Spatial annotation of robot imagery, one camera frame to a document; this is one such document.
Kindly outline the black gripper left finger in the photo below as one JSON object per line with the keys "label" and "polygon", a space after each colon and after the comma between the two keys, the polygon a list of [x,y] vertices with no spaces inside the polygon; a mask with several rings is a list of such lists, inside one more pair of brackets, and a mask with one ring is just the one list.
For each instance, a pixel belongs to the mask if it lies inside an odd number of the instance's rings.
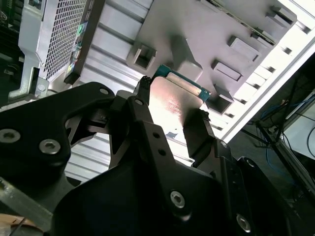
{"label": "black gripper left finger", "polygon": [[55,206],[57,189],[71,149],[96,133],[110,135],[111,159],[120,165],[140,159],[152,173],[157,204],[181,221],[184,205],[171,199],[176,162],[160,126],[144,100],[116,96],[90,82],[0,114],[0,175],[33,199]]}

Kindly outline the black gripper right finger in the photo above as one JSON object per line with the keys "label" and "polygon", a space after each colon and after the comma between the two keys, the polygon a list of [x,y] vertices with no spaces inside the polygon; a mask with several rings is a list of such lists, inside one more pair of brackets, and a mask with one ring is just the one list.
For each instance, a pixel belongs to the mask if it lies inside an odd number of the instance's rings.
{"label": "black gripper right finger", "polygon": [[301,236],[303,223],[262,170],[249,158],[233,158],[215,137],[208,113],[188,112],[183,125],[194,167],[213,176],[222,188],[227,218],[240,236]]}

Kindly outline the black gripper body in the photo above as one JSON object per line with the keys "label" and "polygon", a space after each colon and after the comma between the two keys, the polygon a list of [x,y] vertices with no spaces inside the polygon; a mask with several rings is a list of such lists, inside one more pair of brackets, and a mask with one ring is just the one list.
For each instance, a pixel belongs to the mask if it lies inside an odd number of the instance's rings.
{"label": "black gripper body", "polygon": [[146,166],[128,162],[71,190],[55,209],[53,236],[219,236],[221,190],[209,175],[177,164],[187,221],[171,216]]}

